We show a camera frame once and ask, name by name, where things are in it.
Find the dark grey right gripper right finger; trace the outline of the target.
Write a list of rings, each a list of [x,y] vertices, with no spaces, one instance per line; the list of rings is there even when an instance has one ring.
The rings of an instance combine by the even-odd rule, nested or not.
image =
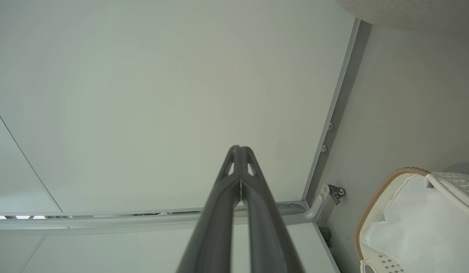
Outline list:
[[[248,209],[252,273],[304,273],[253,150],[241,147],[242,199]]]

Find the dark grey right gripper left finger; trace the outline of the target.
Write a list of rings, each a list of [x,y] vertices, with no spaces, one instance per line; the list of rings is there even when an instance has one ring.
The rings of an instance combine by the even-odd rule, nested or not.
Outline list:
[[[240,202],[240,149],[228,150],[177,268],[178,273],[229,273],[234,208]]]

